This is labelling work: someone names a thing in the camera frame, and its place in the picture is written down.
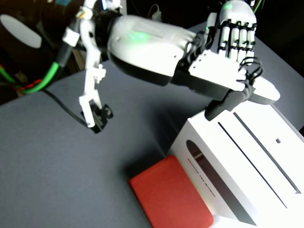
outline white mechanical linkage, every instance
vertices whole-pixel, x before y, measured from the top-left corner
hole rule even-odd
[[[102,109],[98,90],[95,89],[95,83],[99,84],[105,77],[106,70],[100,64],[101,51],[95,42],[95,23],[87,15],[93,15],[92,9],[96,0],[85,0],[83,11],[84,17],[80,21],[80,36],[86,48],[85,61],[85,89],[82,96],[79,97],[79,103],[84,113],[86,124],[89,128],[95,126],[90,102],[93,102],[99,109]]]
[[[230,0],[222,6],[219,15],[221,37],[218,53],[237,62],[254,56],[257,19],[250,6],[242,0]]]

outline red case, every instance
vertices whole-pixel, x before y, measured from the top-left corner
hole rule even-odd
[[[174,156],[129,181],[153,228],[208,228],[213,216]]]

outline red book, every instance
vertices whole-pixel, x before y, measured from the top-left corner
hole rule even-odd
[[[213,216],[174,156],[130,180],[153,228],[208,228]]]

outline red notebook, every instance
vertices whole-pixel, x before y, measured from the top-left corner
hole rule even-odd
[[[129,182],[153,228],[208,228],[213,224],[212,214],[174,156]]]

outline green wire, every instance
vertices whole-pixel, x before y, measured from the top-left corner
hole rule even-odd
[[[59,69],[59,64],[57,62],[53,62],[50,69],[48,70],[47,74],[45,75],[45,77],[42,79],[42,81],[39,84],[37,84],[36,86],[34,86],[32,88],[22,90],[22,92],[25,94],[31,94],[31,93],[34,93],[34,92],[37,92],[37,91],[43,89],[52,80],[52,78],[54,77],[54,75],[58,69]]]
[[[53,62],[50,69],[48,70],[47,74],[45,75],[45,77],[42,79],[42,81],[39,84],[35,85],[32,88],[22,90],[22,92],[25,94],[31,94],[31,93],[34,93],[34,92],[37,92],[37,91],[43,89],[52,80],[52,78],[54,77],[54,75],[58,71],[58,69],[59,69],[59,64],[57,62]],[[2,76],[8,82],[16,84],[16,81],[2,67],[0,67],[0,74],[2,74]]]
[[[257,3],[256,8],[255,8],[255,10],[254,10],[254,13],[256,13],[256,11],[257,11],[258,7],[260,6],[261,2],[262,2],[262,0],[260,0],[260,1]]]

